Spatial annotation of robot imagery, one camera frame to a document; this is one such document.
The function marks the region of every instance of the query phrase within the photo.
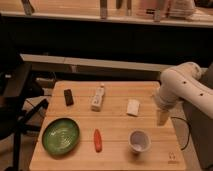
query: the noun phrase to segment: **green bowl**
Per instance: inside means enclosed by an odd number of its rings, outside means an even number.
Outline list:
[[[74,120],[60,118],[47,126],[42,135],[42,144],[50,155],[64,155],[75,147],[79,135],[80,130]]]

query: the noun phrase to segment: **floor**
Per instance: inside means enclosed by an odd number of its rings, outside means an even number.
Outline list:
[[[38,97],[34,99],[28,99],[29,102],[25,102],[24,108],[30,110],[32,105],[36,105],[41,99],[50,97]],[[172,111],[172,116],[175,117],[184,117],[181,103],[179,103]],[[40,110],[35,116],[33,116],[31,122],[33,124],[41,125],[43,117],[45,116],[45,111]],[[177,137],[179,140],[180,148],[182,148],[187,141],[188,128],[183,121],[172,119]],[[33,154],[33,150],[37,141],[38,134],[29,134],[22,136],[22,149],[20,156],[20,169],[23,171],[29,170],[29,164]],[[0,171],[3,171],[6,167],[11,165],[12,161],[12,136],[8,137],[5,140],[0,141]],[[190,137],[189,145],[183,151],[183,155],[187,165],[187,171],[201,171],[198,159],[194,150],[192,139]]]

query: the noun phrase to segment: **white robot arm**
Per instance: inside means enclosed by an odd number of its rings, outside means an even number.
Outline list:
[[[169,110],[181,97],[213,119],[213,90],[197,81],[201,75],[201,68],[193,62],[164,70],[161,87],[154,95],[155,103],[160,109]]]

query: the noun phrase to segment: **white block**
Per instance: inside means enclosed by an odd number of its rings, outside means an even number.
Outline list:
[[[129,99],[126,113],[128,115],[138,116],[139,106],[140,106],[140,102],[138,100]]]

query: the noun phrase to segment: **shelf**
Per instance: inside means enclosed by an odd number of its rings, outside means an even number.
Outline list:
[[[126,15],[126,3],[123,3],[120,9],[116,9],[116,1],[108,0],[108,18],[105,20],[100,19],[99,0],[31,0],[30,2],[35,8],[32,16],[25,15],[21,0],[1,0],[0,11],[4,16],[213,28],[213,9],[200,7],[187,20],[164,17],[160,22],[154,22],[152,14],[146,14],[145,9],[139,8],[140,0],[132,0],[131,16]]]

